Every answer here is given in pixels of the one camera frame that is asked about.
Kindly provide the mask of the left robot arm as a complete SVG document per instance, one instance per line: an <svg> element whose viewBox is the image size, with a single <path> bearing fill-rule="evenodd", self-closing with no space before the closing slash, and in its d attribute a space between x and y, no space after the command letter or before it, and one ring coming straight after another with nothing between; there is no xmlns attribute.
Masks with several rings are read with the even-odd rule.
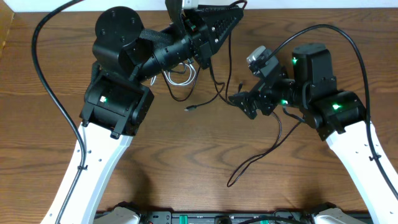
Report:
<svg viewBox="0 0 398 224"><path fill-rule="evenodd" d="M161 31L144 27L125 6L96 21L95 62L84 95L76 146L44 223L92 223L109 178L153 102L144 82L179 65L209 67L243 18L239 6L167 1L171 20Z"/></svg>

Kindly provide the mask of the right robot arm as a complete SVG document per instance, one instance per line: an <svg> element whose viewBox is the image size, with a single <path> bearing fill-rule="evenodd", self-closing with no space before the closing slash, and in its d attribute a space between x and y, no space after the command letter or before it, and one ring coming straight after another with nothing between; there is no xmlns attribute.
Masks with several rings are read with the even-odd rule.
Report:
<svg viewBox="0 0 398 224"><path fill-rule="evenodd" d="M397 198L386 183L397 186L397 172L378 140L373 124L366 124L366 109L357 94L339 90L331 54L324 44L294 48L294 78L264 46L247 57L259 82L250 91L229 100L250 119L261 111L270 115L276 106L300 110L298 120L315 129L338 156L363 198L374 223L397 223Z"/></svg>

